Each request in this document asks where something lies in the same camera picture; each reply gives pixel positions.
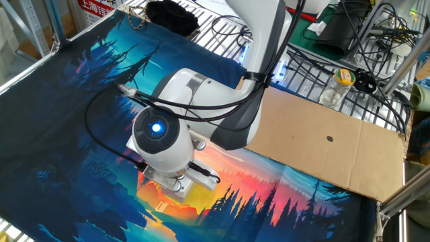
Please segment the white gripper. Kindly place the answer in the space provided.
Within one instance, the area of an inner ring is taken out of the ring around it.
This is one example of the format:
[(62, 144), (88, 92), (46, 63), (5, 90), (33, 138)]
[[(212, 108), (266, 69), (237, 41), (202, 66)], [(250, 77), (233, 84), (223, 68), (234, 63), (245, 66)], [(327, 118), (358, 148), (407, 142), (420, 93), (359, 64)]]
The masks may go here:
[(212, 191), (218, 183), (217, 172), (194, 157), (190, 136), (178, 136), (170, 146), (154, 140), (139, 143), (131, 136), (126, 146), (146, 162), (144, 175), (169, 191), (184, 191), (193, 183)]

